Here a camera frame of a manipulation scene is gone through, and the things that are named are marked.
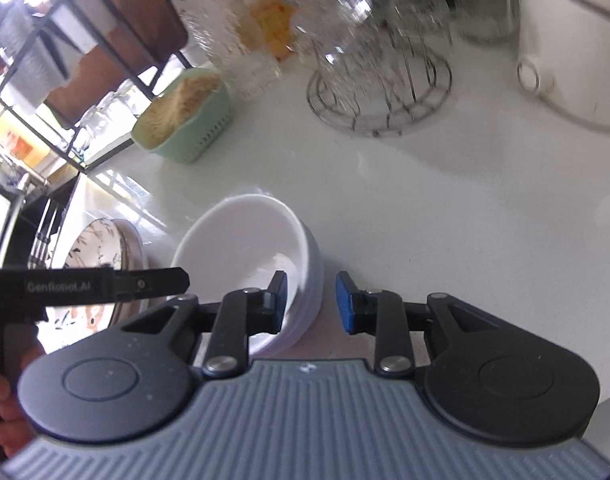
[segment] decorative plate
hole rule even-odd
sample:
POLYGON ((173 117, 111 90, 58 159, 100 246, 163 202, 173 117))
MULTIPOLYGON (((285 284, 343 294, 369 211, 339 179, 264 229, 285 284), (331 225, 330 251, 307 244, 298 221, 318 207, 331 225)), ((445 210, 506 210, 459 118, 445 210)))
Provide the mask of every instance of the decorative plate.
MULTIPOLYGON (((63 267, 112 266, 127 263, 125 242, 112 220, 99 218, 73 243, 63 267)), ((38 339, 47 352, 71 345, 110 324, 116 305, 61 306, 47 308, 49 321, 38 324, 38 339)))

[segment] white countertop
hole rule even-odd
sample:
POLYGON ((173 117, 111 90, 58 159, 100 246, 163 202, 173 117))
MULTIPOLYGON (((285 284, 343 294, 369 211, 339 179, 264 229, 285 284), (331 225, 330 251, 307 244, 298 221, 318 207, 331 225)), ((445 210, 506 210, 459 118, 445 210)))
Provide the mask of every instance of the white countertop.
POLYGON ((56 263, 92 218, 136 224, 152 263, 226 196, 287 203, 325 259, 323 309, 288 356, 371 356, 336 312, 334 277, 424 301, 439 290, 583 356, 610 397, 610 134, 525 97, 508 50, 456 42, 452 95, 400 138, 351 137, 319 121, 292 64, 195 164, 132 146, 72 199, 56 263), (108 194, 102 188, 111 189, 108 194))

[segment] white bowl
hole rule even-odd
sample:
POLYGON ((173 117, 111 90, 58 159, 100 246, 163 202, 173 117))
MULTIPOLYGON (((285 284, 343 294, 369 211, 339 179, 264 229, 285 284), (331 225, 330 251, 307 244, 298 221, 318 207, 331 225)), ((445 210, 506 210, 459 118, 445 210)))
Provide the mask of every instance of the white bowl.
POLYGON ((279 200, 262 194, 227 198, 187 231, 172 266, 190 277, 189 292, 201 303, 222 300, 232 290, 266 288, 284 270, 288 296, 282 329, 249 340, 253 357, 292 346, 316 319, 323 293, 323 263, 311 232, 279 200))

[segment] white container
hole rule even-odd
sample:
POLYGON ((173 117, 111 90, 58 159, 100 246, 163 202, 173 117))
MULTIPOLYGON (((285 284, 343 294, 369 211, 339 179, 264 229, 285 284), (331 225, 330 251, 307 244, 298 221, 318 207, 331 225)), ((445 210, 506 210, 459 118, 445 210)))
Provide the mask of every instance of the white container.
POLYGON ((610 0, 520 0, 521 86, 610 129, 610 0))
POLYGON ((323 296, 323 261, 316 240, 279 200, 246 194, 223 200, 182 239, 172 266, 190 277, 188 292, 202 303, 221 301, 240 288, 267 288, 276 270, 287 273, 287 307, 277 335, 249 339, 251 357, 291 347, 310 327, 323 296))

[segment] black metal rack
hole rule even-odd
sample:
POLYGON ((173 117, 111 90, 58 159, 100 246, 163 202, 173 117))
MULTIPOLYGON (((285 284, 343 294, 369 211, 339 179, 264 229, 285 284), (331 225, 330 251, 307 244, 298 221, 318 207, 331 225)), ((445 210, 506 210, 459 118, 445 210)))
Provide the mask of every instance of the black metal rack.
MULTIPOLYGON (((24 45, 21 47, 21 49, 18 51, 18 53, 14 57, 13 63, 11 63, 9 65, 7 72, 5 73, 3 79, 0 83, 0 104, 3 107, 1 114, 3 114, 4 112, 11 113, 13 115, 13 117, 15 117, 18 121, 20 121, 23 126, 25 126, 29 131, 32 132, 32 134, 34 134, 37 138, 39 138, 42 142, 44 142, 54 153, 56 153, 60 158, 62 158, 68 164, 72 165, 76 170, 78 170, 81 173, 88 173, 88 172, 92 171, 94 168, 98 167, 100 164, 107 161, 109 158, 114 156, 116 153, 121 152, 123 149, 125 149, 128 146, 131 146, 133 144, 133 141, 131 140, 131 138, 124 140, 119 145, 115 146, 111 150, 108 150, 107 152, 103 153, 101 156, 98 156, 97 158, 95 158, 91 163, 87 164, 80 156, 75 154, 72 150, 74 142, 76 141, 78 134, 80 132, 80 129, 81 129, 80 122, 78 123, 78 125, 67 124, 66 121, 63 121, 64 115, 59 113, 57 109, 54 109, 54 107, 51 107, 52 112, 54 112, 54 114, 58 116, 58 120, 61 123, 62 127, 64 129, 67 129, 67 130, 71 129, 73 131, 73 135, 72 135, 71 139, 67 140, 56 128, 54 128, 51 124, 49 124, 49 122, 47 120, 45 120, 39 114, 36 114, 36 116, 43 123, 45 123, 50 128, 50 130, 55 133, 56 136, 58 136, 60 138, 60 142, 58 143, 59 145, 57 145, 57 144, 54 144, 53 142, 51 142, 49 139, 45 138, 45 136, 43 134, 41 134, 39 131, 37 131, 31 124, 29 124, 27 122, 27 120, 25 120, 25 118, 22 117, 22 115, 20 115, 16 110, 14 110, 13 105, 9 105, 8 103, 6 103, 1 97, 1 94, 2 94, 2 91, 5 87, 5 85, 9 82, 9 80, 13 77, 13 75, 18 70, 18 67, 20 66, 23 58, 31 50, 31 48, 34 45, 35 41, 37 40, 40 32, 48 25, 48 23, 51 21, 52 16, 54 15, 54 13, 61 6, 65 6, 65 7, 67 7, 67 9, 70 10, 70 12, 83 25, 83 27, 86 29, 86 31, 89 33, 89 35, 94 39, 94 41, 96 41, 98 43, 98 45, 104 50, 105 54, 107 54, 107 56, 118 67, 120 67, 120 69, 123 71, 126 78, 133 81, 136 88, 138 88, 138 90, 140 90, 150 100, 152 100, 154 98, 154 93, 153 93, 154 86, 158 82, 160 76, 163 73, 163 70, 167 66, 167 64, 172 56, 176 56, 176 58, 185 68, 191 67, 191 64, 187 61, 187 59, 181 52, 174 52, 167 60, 165 60, 165 62, 158 62, 156 60, 156 57, 150 50, 150 48, 144 43, 142 38, 138 35, 138 33, 134 30, 134 28, 130 25, 130 23, 125 19, 125 17, 122 15, 120 10, 118 10, 118 8, 114 5, 114 3, 111 0, 101 0, 101 1, 102 1, 103 5, 106 7, 106 10, 108 10, 109 13, 114 17, 118 26, 122 27, 123 30, 127 32, 127 34, 130 37, 130 40, 132 40, 133 43, 136 44, 139 47, 139 49, 144 53, 144 55, 147 57, 147 59, 151 63, 150 66, 156 67, 156 73, 154 74, 153 79, 149 84, 145 84, 138 77, 138 75, 130 68, 128 63, 120 56, 120 54, 114 49, 114 47, 112 47, 111 44, 109 44, 109 42, 99 32, 98 28, 92 23, 92 21, 86 15, 85 11, 76 3, 75 0, 57 0, 56 2, 54 2, 52 4, 52 6, 50 7, 50 10, 48 10, 48 12, 44 15, 44 17, 40 19, 40 22, 37 25, 35 25, 34 30, 32 30, 32 32, 26 38, 24 45)), ((6 11, 9 10, 9 8, 10 8, 9 6, 13 5, 14 3, 17 3, 17 1, 15 0, 14 2, 9 3, 5 9, 2 9, 2 12, 0 12, 0 23, 2 22, 2 19, 4 19, 4 17, 5 17, 6 11)))

